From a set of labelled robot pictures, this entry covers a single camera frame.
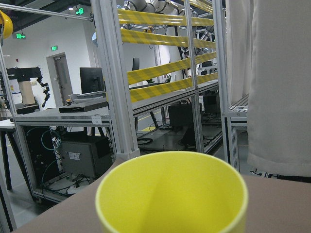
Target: white fabric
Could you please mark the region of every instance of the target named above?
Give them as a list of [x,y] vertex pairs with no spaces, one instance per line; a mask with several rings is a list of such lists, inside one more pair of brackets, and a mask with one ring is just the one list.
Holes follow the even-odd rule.
[[248,163],[311,176],[311,1],[254,5]]
[[253,0],[226,0],[229,103],[249,93],[252,64]]

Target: gray door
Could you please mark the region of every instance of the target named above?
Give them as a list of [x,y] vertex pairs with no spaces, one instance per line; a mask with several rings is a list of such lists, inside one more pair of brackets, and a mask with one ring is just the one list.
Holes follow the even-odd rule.
[[72,87],[70,82],[69,70],[67,66],[66,56],[61,55],[54,57],[54,63],[57,74],[57,81],[62,95],[63,104],[66,104],[66,100],[69,99],[69,95],[72,94]]

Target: exit sign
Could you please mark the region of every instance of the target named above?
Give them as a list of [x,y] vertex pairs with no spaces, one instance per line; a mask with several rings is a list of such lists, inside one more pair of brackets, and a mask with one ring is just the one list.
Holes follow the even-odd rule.
[[20,33],[16,33],[15,34],[16,35],[16,39],[25,39],[26,38],[26,35],[24,35],[24,34],[20,34]]
[[51,50],[52,50],[52,51],[56,51],[56,50],[58,50],[58,46],[57,46],[57,45],[52,46],[52,47],[51,47]]
[[78,11],[76,11],[76,15],[83,15],[84,14],[84,10],[83,7],[79,8]]

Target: label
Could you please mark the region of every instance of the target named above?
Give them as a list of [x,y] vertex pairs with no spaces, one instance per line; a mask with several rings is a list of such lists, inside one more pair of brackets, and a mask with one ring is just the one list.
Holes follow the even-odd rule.
[[68,152],[69,158],[74,160],[80,160],[80,153]]
[[102,125],[101,116],[92,116],[92,123],[93,125]]

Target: table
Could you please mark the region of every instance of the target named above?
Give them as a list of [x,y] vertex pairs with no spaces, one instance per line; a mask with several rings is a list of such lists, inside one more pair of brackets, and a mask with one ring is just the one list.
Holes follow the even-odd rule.
[[10,121],[10,119],[0,121],[0,141],[1,141],[1,149],[2,149],[2,156],[3,156],[3,163],[4,163],[6,187],[8,190],[12,189],[10,167],[9,167],[9,157],[8,157],[8,151],[7,151],[7,146],[6,146],[6,138],[5,138],[5,136],[7,135],[11,143],[13,152],[15,154],[16,160],[18,162],[18,165],[20,167],[20,170],[23,174],[23,177],[25,179],[25,182],[31,194],[30,183],[28,180],[25,164],[21,156],[21,153],[18,149],[16,140],[14,139],[14,135],[13,135],[14,132],[15,132],[15,125],[13,122]]
[[[117,159],[112,168],[121,162]],[[94,200],[105,174],[14,232],[101,233]],[[244,179],[250,196],[247,233],[311,232],[311,184],[252,176],[244,176]]]

